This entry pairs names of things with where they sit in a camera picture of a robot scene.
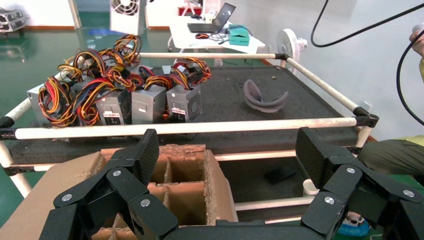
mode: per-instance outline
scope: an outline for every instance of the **white pipe frame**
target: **white pipe frame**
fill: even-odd
[[[139,58],[201,58],[201,59],[276,59],[276,54],[249,54],[249,53],[151,53],[140,52]],[[292,65],[308,79],[317,84],[329,95],[335,98],[339,103],[354,111],[358,107],[353,101],[331,87],[328,83],[307,70],[305,67],[294,61],[292,58],[282,60],[281,65],[285,63]],[[59,72],[55,77],[62,80],[64,72]],[[16,106],[5,116],[17,121],[24,113],[31,108],[28,98]],[[132,136],[142,135],[146,129],[156,129],[158,134],[182,134],[182,133],[215,133],[215,132],[236,132],[236,131],[264,131],[264,130],[287,130],[298,129],[301,127],[310,128],[331,128],[331,127],[354,127],[357,125],[355,117],[338,118],[317,118],[317,119],[295,119],[295,120],[264,120],[264,121],[229,121],[229,122],[202,122],[202,123],[168,123],[168,124],[144,124],[144,125],[116,125],[116,126],[89,126],[89,127],[66,127],[66,128],[17,128],[15,138],[20,139],[49,139],[49,138],[77,138],[77,137],[102,137],[102,136]],[[363,147],[370,135],[372,128],[363,126],[358,135],[358,141],[355,145],[358,148]],[[217,155],[218,161],[235,161],[247,159],[263,159],[278,157],[294,157],[294,150],[288,151],[265,151],[251,153],[235,153]],[[0,141],[0,164],[3,168],[8,168],[13,164],[12,156],[4,144]],[[35,167],[35,169],[48,170],[52,165]],[[25,198],[31,191],[31,186],[23,173],[10,176],[22,196]],[[280,206],[298,203],[297,205],[308,204],[312,199],[278,199],[267,202],[237,203],[236,209],[247,210],[248,208],[257,209],[262,207]]]

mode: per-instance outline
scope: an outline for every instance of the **laptop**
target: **laptop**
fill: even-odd
[[[191,33],[219,33],[235,9],[235,6],[224,3],[212,23],[187,23],[188,29]]]

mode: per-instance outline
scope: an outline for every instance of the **computer mouse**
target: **computer mouse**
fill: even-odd
[[[202,17],[197,15],[197,14],[192,15],[191,18],[192,19],[202,19]]]
[[[196,34],[196,39],[208,39],[209,35],[207,35],[206,33],[198,33]]]

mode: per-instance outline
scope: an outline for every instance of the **blue object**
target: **blue object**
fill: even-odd
[[[88,30],[88,35],[96,35],[96,36],[107,36],[107,35],[123,35],[125,33],[119,31],[112,31],[107,28],[99,28],[99,29],[90,29]]]
[[[233,26],[230,24],[229,26],[229,44],[238,45],[238,46],[249,46],[249,31],[246,27]]]
[[[370,225],[367,221],[363,221],[363,223],[358,226],[351,226],[342,223],[340,228],[338,229],[339,234],[350,237],[364,237],[368,234],[369,231]]]

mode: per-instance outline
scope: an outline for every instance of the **white device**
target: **white device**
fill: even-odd
[[[299,62],[301,52],[308,48],[308,41],[303,38],[297,38],[296,34],[289,28],[280,30],[277,36],[277,51],[279,54],[287,54],[293,58],[296,62]],[[291,68],[293,74],[296,73],[296,69]]]
[[[146,29],[146,0],[110,0],[110,30],[140,35]]]

